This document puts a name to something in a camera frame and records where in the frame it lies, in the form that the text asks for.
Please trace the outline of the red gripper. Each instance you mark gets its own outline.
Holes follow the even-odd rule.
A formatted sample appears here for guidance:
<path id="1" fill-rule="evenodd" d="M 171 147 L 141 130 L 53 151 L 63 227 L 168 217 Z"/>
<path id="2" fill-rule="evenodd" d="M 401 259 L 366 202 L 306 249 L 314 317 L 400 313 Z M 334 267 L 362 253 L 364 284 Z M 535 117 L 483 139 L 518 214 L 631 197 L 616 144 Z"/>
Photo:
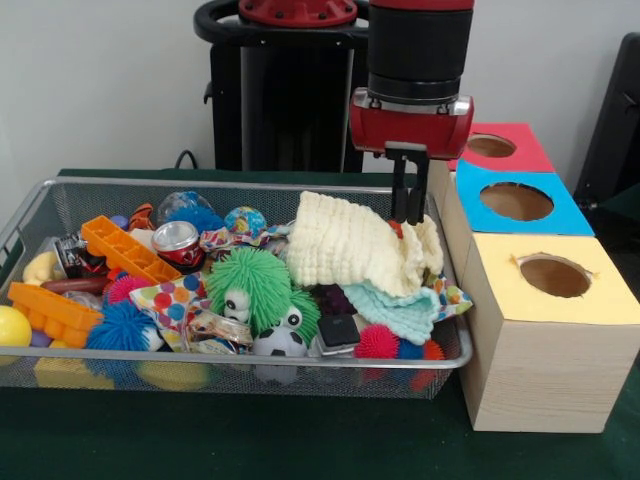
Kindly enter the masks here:
<path id="1" fill-rule="evenodd" d="M 473 98 L 460 95 L 444 104 L 396 104 L 356 89 L 349 106 L 349 127 L 354 147 L 382 154 L 387 144 L 424 146 L 427 152 L 392 152 L 394 162 L 392 215 L 395 221 L 411 225 L 423 222 L 429 155 L 435 159 L 456 159 L 464 151 L 474 115 Z M 414 163 L 417 180 L 410 194 L 405 184 L 406 163 Z"/>

